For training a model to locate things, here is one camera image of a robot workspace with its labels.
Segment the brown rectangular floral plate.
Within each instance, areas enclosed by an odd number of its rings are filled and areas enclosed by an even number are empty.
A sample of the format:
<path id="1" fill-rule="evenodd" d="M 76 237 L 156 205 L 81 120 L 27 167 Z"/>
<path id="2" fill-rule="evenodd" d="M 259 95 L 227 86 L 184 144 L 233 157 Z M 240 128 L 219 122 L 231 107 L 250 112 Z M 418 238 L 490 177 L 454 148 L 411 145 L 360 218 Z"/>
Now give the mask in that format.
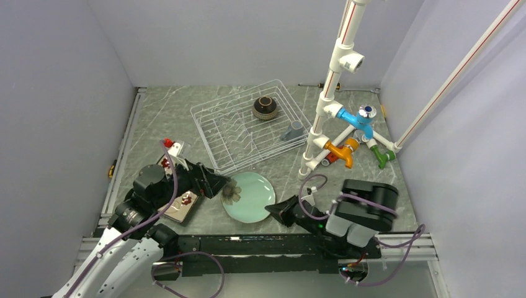
<path id="1" fill-rule="evenodd" d="M 163 167 L 168 178 L 172 178 L 172 171 L 169 167 L 166 156 L 162 155 L 157 164 Z M 187 191 L 175 198 L 174 202 L 163 214 L 163 217 L 182 224 L 190 218 L 190 213 L 195 209 L 199 200 L 200 198 L 198 195 L 194 194 L 192 191 Z"/>

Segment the teal flower ceramic plate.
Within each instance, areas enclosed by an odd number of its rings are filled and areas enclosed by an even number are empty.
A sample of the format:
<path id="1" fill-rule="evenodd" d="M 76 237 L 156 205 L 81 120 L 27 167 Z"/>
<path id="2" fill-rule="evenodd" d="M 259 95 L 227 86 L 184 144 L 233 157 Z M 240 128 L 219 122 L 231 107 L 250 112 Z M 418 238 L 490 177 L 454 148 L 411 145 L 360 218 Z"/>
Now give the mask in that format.
<path id="1" fill-rule="evenodd" d="M 244 224 L 265 220 L 270 216 L 265 208 L 276 203 L 271 182 L 250 171 L 233 175 L 221 190 L 220 199 L 228 216 Z"/>

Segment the grey dotted ceramic mug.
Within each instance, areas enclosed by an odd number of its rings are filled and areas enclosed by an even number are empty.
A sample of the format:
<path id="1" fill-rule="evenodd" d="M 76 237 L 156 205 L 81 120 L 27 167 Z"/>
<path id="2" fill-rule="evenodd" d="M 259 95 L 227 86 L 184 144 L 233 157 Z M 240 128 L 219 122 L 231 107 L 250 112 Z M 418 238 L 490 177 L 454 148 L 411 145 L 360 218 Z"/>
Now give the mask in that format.
<path id="1" fill-rule="evenodd" d="M 280 140 L 283 142 L 291 142 L 302 136 L 304 136 L 305 128 L 299 120 L 290 122 L 287 129 L 280 136 Z"/>

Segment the brown patterned ceramic bowl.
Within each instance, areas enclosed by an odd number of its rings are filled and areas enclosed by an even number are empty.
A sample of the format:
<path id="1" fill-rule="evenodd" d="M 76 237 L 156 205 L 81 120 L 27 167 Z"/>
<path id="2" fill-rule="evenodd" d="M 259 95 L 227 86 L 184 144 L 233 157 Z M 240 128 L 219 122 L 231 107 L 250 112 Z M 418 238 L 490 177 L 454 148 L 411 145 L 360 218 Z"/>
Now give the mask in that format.
<path id="1" fill-rule="evenodd" d="M 252 105 L 252 114 L 260 120 L 272 120 L 278 114 L 277 102 L 269 96 L 257 98 Z"/>

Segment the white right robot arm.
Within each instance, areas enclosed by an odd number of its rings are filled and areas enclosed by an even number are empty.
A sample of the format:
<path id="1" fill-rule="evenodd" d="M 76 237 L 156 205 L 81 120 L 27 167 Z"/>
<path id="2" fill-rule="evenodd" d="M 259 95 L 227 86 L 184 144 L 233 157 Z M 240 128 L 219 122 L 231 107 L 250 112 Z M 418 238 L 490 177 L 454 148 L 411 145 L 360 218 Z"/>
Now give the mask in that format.
<path id="1" fill-rule="evenodd" d="M 363 253 L 378 232 L 390 232 L 398 218 L 399 191 L 390 184 L 346 179 L 325 212 L 314 201 L 318 189 L 303 186 L 306 194 L 267 205 L 265 210 L 286 227 L 297 225 L 325 242 L 342 244 L 344 254 L 350 258 Z"/>

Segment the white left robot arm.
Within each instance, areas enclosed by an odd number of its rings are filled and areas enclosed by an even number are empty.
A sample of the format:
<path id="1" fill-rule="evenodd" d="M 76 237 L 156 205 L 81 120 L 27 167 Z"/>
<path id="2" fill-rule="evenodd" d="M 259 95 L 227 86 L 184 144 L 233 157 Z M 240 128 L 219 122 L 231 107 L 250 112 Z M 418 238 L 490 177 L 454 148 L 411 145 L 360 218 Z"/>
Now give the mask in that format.
<path id="1" fill-rule="evenodd" d="M 118 297 L 153 263 L 177 256 L 179 235 L 158 222 L 175 199 L 188 192 L 213 198 L 230 182 L 201 163 L 177 165 L 171 173 L 145 166 L 93 250 L 54 297 Z"/>

